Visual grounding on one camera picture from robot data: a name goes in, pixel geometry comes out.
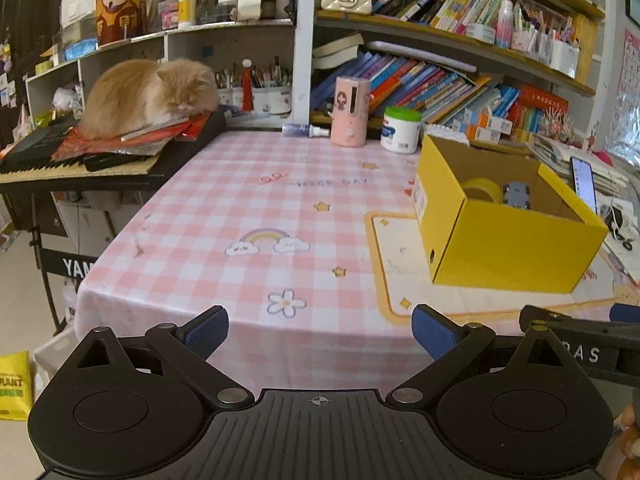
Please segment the roll of tape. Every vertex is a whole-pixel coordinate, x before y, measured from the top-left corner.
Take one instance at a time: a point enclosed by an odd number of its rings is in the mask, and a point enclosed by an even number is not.
[[[470,178],[462,183],[462,189],[465,191],[479,191],[475,193],[473,198],[479,198],[482,200],[481,195],[485,195],[491,202],[501,204],[504,201],[504,194],[502,189],[493,180],[488,178],[478,177]]]

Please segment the rainbow print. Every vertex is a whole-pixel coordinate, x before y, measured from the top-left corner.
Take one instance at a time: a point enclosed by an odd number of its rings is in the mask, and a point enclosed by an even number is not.
[[[290,238],[290,236],[286,232],[280,231],[279,229],[255,229],[245,234],[242,238],[240,238],[240,241],[255,244],[261,238],[270,238],[271,240],[276,240],[276,242],[279,242],[283,238]]]

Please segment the smartphone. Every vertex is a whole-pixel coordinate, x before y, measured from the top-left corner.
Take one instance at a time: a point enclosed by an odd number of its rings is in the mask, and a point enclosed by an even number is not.
[[[598,214],[596,188],[593,185],[593,170],[591,169],[591,164],[572,156],[571,169],[574,174],[574,189],[576,195],[579,196],[594,213]]]

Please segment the cat's face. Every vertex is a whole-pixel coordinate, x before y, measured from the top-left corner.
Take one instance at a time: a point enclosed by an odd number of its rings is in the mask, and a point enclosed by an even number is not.
[[[189,60],[164,63],[158,69],[158,100],[174,116],[213,112],[220,106],[218,89],[209,67]]]

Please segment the pink checkered tablecloth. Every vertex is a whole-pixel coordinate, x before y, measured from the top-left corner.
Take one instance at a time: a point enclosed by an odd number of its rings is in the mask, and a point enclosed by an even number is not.
[[[76,332],[141,335],[214,304],[230,317],[210,362],[254,393],[384,394],[430,362],[376,301],[364,217],[413,213],[418,156],[274,132],[226,133],[110,244],[79,290]]]

